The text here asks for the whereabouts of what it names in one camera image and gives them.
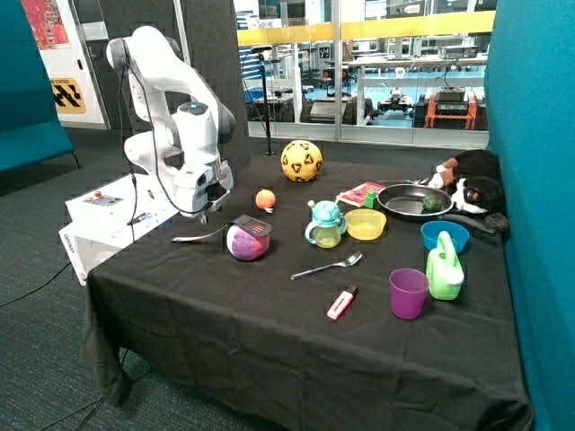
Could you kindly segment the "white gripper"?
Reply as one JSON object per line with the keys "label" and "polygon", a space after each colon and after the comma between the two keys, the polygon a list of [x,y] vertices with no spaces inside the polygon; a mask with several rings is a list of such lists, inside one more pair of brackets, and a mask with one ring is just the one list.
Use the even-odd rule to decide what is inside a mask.
{"label": "white gripper", "polygon": [[234,178],[227,160],[185,163],[174,176],[173,184],[179,212],[187,217],[199,216],[199,222],[206,224],[206,213],[219,210],[229,200]]}

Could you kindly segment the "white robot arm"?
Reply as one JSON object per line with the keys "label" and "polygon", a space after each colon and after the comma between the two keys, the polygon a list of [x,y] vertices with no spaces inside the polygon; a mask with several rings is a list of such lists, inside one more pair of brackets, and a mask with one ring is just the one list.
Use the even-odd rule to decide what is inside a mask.
{"label": "white robot arm", "polygon": [[127,77],[137,116],[151,126],[125,141],[128,159],[155,178],[180,214],[206,223],[234,186],[218,147],[231,140],[236,121],[176,47],[158,29],[141,26],[111,40],[106,55]]}

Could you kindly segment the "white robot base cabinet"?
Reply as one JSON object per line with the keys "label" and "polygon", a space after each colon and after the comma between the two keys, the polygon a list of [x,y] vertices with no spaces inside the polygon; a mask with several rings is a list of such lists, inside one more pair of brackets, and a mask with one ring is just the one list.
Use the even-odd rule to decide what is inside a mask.
{"label": "white robot base cabinet", "polygon": [[127,175],[66,202],[71,223],[59,231],[78,282],[118,251],[176,214],[154,177]]}

